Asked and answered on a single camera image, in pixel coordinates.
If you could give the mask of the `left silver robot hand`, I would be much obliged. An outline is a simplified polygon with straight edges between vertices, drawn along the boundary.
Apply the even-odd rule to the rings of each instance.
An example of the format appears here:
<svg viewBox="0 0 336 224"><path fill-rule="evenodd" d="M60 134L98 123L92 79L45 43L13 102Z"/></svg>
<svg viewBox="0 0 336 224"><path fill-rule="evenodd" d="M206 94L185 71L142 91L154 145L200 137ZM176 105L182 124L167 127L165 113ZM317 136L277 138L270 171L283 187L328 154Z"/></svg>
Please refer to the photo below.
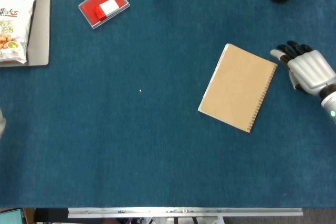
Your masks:
<svg viewBox="0 0 336 224"><path fill-rule="evenodd" d="M0 137L2 137L6 127L6 119L3 116L2 110L0 109Z"/></svg>

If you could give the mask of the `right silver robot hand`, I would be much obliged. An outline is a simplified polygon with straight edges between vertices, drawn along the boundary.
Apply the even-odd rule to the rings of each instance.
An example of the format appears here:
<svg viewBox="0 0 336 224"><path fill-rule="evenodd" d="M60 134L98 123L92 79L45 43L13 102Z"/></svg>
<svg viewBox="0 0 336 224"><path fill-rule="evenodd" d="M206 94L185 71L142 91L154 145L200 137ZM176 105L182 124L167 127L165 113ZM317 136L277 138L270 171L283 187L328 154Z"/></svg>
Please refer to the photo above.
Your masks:
<svg viewBox="0 0 336 224"><path fill-rule="evenodd" d="M326 87L335 91L335 71L318 50L289 40L286 45L272 49L270 54L288 68L294 89L315 96Z"/></svg>

